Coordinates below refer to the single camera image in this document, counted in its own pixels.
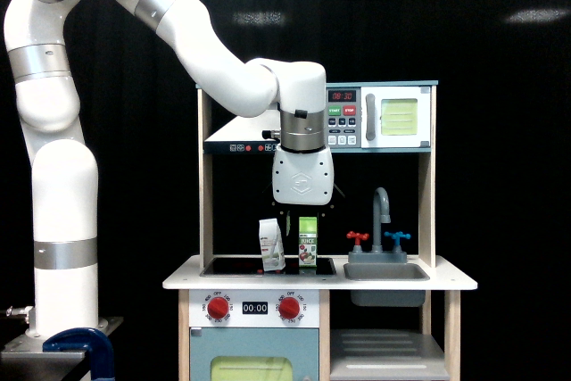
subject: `wooden frame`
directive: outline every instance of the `wooden frame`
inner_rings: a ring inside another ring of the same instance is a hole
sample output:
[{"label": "wooden frame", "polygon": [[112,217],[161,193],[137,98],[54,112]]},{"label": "wooden frame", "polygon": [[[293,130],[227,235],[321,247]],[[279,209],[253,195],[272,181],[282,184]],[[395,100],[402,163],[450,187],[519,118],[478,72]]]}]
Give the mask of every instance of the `wooden frame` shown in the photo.
[{"label": "wooden frame", "polygon": [[[436,266],[435,252],[435,158],[436,158],[436,87],[431,88],[431,152],[420,153],[418,162],[418,257],[429,267]],[[212,240],[212,155],[205,154],[204,140],[211,134],[211,99],[198,90],[198,151],[200,202],[200,265],[213,257]],[[460,291],[445,291],[444,360],[451,381],[459,381],[460,369]],[[189,292],[178,294],[179,379],[190,379]],[[432,293],[420,309],[420,330],[431,335]],[[319,292],[319,381],[330,378],[330,292]]]}]

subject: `digital display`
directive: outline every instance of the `digital display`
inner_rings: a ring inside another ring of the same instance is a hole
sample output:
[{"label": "digital display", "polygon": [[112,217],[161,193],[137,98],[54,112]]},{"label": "digital display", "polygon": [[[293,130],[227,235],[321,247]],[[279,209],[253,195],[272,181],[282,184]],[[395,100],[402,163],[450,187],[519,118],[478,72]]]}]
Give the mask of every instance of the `digital display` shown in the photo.
[{"label": "digital display", "polygon": [[268,314],[268,303],[242,302],[242,314]]},{"label": "digital display", "polygon": [[329,91],[329,102],[337,103],[355,103],[357,102],[357,90],[356,89],[342,89]]}]

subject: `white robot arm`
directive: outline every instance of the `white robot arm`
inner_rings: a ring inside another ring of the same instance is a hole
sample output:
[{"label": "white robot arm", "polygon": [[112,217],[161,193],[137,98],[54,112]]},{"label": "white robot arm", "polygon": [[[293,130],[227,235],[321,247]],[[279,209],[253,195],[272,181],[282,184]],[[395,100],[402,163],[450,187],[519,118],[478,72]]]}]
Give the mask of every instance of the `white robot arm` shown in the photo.
[{"label": "white robot arm", "polygon": [[[328,203],[334,175],[324,134],[326,76],[320,65],[265,59],[244,64],[216,37],[198,0],[117,1],[164,39],[192,78],[229,111],[251,117],[280,102],[274,197],[281,203]],[[32,163],[34,333],[40,337],[98,325],[97,166],[84,146],[62,35],[78,2],[12,0],[4,20]]]}]

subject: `white carton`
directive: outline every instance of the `white carton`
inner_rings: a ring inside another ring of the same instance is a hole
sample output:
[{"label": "white carton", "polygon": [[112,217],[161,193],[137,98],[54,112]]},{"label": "white carton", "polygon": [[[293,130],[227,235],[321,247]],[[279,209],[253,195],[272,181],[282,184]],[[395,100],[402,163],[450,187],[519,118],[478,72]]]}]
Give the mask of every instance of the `white carton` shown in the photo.
[{"label": "white carton", "polygon": [[282,233],[277,219],[260,220],[260,249],[264,271],[276,271],[286,266]]}]

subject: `blue clamp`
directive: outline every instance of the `blue clamp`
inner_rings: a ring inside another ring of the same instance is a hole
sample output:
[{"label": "blue clamp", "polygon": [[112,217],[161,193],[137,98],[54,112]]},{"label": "blue clamp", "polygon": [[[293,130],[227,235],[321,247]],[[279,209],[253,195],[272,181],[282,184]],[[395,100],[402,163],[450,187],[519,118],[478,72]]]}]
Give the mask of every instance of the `blue clamp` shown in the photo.
[{"label": "blue clamp", "polygon": [[394,240],[394,245],[401,245],[401,238],[406,238],[410,240],[410,234],[403,234],[402,231],[400,232],[385,232],[385,236],[389,236]]},{"label": "blue clamp", "polygon": [[44,352],[88,352],[92,381],[115,381],[113,347],[100,330],[91,327],[64,330],[46,340],[42,349]]}]

